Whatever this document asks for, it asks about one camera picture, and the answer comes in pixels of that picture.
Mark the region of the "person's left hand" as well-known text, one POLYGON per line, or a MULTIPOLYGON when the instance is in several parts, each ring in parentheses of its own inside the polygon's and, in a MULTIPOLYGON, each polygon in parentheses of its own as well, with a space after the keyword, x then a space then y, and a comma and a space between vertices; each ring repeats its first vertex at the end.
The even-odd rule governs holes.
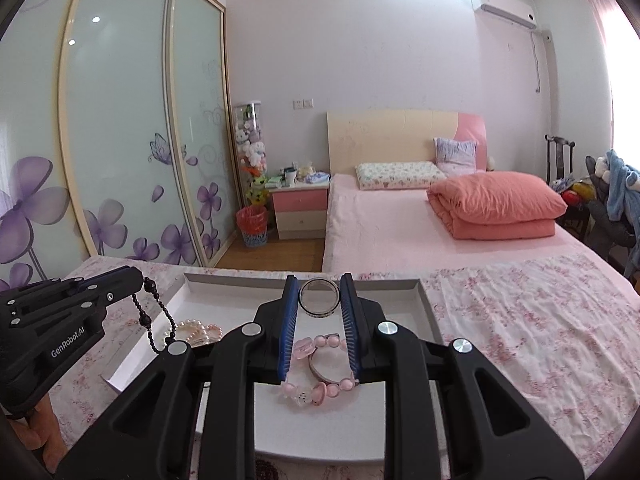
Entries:
POLYGON ((58 418, 47 394, 24 419, 9 420, 15 434, 29 451, 41 450, 44 466, 50 474, 67 453, 58 418))

